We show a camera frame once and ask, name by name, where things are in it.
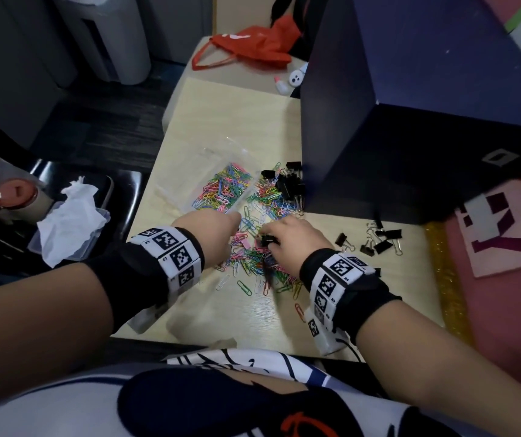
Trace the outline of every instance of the crumpled white tissue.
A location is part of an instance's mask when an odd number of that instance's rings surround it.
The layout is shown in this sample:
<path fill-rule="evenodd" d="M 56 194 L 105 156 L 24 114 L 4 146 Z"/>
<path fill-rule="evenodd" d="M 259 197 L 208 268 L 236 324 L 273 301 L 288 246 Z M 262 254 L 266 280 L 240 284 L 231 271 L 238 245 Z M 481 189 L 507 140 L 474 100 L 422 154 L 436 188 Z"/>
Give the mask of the crumpled white tissue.
<path fill-rule="evenodd" d="M 84 184 L 83 179 L 79 176 L 78 181 L 72 181 L 63 189 L 62 193 L 67 196 L 64 204 L 38 222 L 42 259 L 52 268 L 76 253 L 107 221 L 94 204 L 93 196 L 98 189 Z"/>

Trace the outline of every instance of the dark blue box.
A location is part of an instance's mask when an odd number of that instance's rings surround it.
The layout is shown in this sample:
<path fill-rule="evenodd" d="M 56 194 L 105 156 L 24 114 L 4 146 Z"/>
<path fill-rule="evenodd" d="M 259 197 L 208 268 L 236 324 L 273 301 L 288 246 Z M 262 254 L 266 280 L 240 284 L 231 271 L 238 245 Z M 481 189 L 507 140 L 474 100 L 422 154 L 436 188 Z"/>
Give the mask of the dark blue box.
<path fill-rule="evenodd" d="M 521 177 L 521 51 L 483 0 L 329 0 L 301 118 L 308 212 L 441 220 Z"/>

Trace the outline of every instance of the table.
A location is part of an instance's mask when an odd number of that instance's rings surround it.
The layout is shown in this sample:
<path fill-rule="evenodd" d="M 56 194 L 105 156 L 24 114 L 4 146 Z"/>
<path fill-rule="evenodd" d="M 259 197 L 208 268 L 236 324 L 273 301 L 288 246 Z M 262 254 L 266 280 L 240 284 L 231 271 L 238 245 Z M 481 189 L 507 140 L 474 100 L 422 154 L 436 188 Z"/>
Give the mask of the table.
<path fill-rule="evenodd" d="M 300 101 L 187 79 L 131 234 L 157 225 L 169 225 L 180 215 L 156 188 L 165 165 L 184 158 L 194 144 L 223 137 L 241 143 L 262 169 L 272 168 L 277 162 L 298 161 L 301 159 Z M 365 242 L 367 220 L 311 213 L 306 213 L 306 219 L 331 241 L 344 232 L 353 244 L 359 246 Z M 397 256 L 393 250 L 388 250 L 374 257 L 360 253 L 358 256 L 368 264 L 381 267 L 382 278 L 393 293 L 444 326 L 423 228 L 391 222 L 384 222 L 384 227 L 402 229 L 404 254 Z M 319 356 L 306 323 L 294 308 L 295 302 L 303 310 L 309 306 L 308 292 L 301 290 L 297 301 L 290 292 L 274 294 L 271 291 L 268 296 L 260 292 L 247 296 L 237 287 L 237 279 L 233 277 L 217 291 L 215 287 L 221 277 L 220 271 L 206 270 L 200 283 L 182 295 L 145 333 L 138 335 L 124 325 L 114 336 L 197 345 L 235 338 L 239 348 L 265 348 L 288 354 Z M 241 272 L 238 279 L 253 288 L 254 277 Z M 355 360 L 347 349 L 329 357 Z"/>

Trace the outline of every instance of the forearm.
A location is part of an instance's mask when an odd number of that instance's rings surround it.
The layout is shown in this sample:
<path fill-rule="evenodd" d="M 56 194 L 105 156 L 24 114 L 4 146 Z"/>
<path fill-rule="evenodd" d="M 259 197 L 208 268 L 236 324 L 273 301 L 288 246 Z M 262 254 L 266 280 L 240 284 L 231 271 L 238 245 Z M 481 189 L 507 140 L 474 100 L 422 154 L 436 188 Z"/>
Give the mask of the forearm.
<path fill-rule="evenodd" d="M 521 385 L 405 303 L 375 311 L 356 344 L 397 400 L 500 437 L 521 436 Z"/>
<path fill-rule="evenodd" d="M 85 264 L 0 286 L 0 398 L 71 371 L 112 328 L 109 299 Z"/>

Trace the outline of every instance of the red bag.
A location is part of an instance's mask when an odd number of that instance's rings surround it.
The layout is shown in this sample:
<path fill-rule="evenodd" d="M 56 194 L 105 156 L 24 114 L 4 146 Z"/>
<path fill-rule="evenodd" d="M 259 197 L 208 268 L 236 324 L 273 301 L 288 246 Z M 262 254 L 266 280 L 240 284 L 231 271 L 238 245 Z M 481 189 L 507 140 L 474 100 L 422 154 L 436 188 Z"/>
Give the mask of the red bag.
<path fill-rule="evenodd" d="M 191 60 L 193 70 L 203 70 L 209 67 L 225 65 L 236 58 L 250 59 L 269 64 L 278 69 L 285 69 L 291 62 L 291 50 L 293 44 L 300 37 L 300 31 L 293 17 L 285 15 L 274 22 L 269 29 L 267 27 L 251 26 L 238 32 L 236 35 L 214 35 Z M 230 55 L 216 63 L 200 66 L 201 56 L 210 44 L 213 44 Z"/>

